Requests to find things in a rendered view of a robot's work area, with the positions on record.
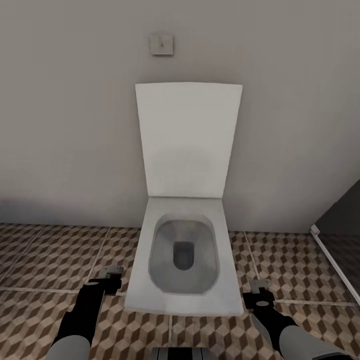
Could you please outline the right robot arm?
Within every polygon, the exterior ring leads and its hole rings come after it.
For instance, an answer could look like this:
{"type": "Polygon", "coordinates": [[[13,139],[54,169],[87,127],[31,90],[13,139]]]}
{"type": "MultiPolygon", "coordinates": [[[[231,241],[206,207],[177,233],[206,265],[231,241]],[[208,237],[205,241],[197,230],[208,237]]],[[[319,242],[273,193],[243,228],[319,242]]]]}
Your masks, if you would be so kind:
{"type": "Polygon", "coordinates": [[[284,360],[358,360],[297,326],[290,316],[273,310],[271,292],[259,290],[271,287],[271,279],[250,280],[249,284],[251,292],[242,294],[245,307],[254,309],[251,312],[254,326],[284,360]]]}

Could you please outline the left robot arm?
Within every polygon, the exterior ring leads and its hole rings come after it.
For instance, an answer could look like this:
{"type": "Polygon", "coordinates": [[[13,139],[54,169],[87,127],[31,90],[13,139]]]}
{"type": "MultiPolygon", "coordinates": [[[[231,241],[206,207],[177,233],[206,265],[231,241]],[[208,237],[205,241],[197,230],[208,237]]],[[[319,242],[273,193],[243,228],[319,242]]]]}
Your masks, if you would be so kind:
{"type": "Polygon", "coordinates": [[[44,360],[89,360],[104,296],[116,294],[122,286],[121,280],[109,278],[109,275],[123,272],[123,266],[103,265],[98,278],[83,285],[72,311],[63,314],[56,338],[44,360]]]}

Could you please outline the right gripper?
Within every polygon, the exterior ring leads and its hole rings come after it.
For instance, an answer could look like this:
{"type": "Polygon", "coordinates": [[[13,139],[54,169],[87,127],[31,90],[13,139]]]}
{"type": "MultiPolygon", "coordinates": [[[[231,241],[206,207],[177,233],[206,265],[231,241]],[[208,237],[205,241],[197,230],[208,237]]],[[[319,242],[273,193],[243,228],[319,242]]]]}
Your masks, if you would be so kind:
{"type": "Polygon", "coordinates": [[[271,307],[274,307],[274,302],[273,302],[273,296],[271,294],[271,292],[269,292],[268,290],[266,291],[260,291],[260,293],[255,293],[253,294],[252,292],[247,292],[247,293],[243,293],[243,299],[244,299],[244,303],[245,303],[245,307],[247,309],[254,309],[253,308],[253,302],[255,301],[255,299],[261,298],[261,299],[265,299],[267,300],[271,307]]]}

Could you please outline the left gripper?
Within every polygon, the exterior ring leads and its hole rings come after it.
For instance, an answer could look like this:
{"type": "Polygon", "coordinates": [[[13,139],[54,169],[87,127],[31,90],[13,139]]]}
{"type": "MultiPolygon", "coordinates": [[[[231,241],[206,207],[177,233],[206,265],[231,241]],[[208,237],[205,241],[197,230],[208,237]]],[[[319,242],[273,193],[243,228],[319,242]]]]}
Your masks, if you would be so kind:
{"type": "Polygon", "coordinates": [[[106,293],[108,294],[116,294],[118,289],[121,289],[122,281],[118,278],[109,278],[108,279],[98,279],[98,278],[92,278],[89,280],[89,282],[103,282],[103,284],[106,287],[106,293]]]}

